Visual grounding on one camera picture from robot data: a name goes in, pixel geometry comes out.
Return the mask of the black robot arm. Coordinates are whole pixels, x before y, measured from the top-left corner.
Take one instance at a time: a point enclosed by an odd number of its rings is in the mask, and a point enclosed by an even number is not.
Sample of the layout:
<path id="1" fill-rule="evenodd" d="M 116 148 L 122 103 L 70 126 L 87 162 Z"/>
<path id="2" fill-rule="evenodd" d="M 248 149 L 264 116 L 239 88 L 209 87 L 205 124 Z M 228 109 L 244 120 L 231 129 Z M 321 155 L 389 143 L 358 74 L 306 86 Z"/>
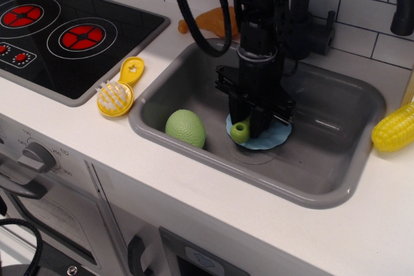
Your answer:
<path id="1" fill-rule="evenodd" d="M 217 50 L 203 37 L 187 0 L 177 0 L 182 16 L 199 48 L 220 57 L 230 48 L 232 25 L 228 0 L 219 0 L 224 18 L 223 48 Z M 248 120 L 249 135 L 258 138 L 274 118 L 291 123 L 295 101 L 281 86 L 285 40 L 290 34 L 289 0 L 234 0 L 235 20 L 241 35 L 238 67 L 220 65 L 215 86 L 227 93 L 234 125 Z"/>

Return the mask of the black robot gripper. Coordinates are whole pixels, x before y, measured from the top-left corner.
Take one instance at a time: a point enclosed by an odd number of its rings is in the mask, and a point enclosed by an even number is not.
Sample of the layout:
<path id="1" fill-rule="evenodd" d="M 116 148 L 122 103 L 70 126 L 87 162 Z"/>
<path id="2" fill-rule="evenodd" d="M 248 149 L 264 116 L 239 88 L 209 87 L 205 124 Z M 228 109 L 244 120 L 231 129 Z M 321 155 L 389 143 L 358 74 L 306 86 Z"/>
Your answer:
<path id="1" fill-rule="evenodd" d="M 292 122 L 296 102 L 281 86 L 284 67 L 283 52 L 268 59 L 239 57 L 237 67 L 216 67 L 215 86 L 228 95 L 232 124 L 250 116 L 251 138 L 267 130 L 273 118 L 286 125 Z"/>

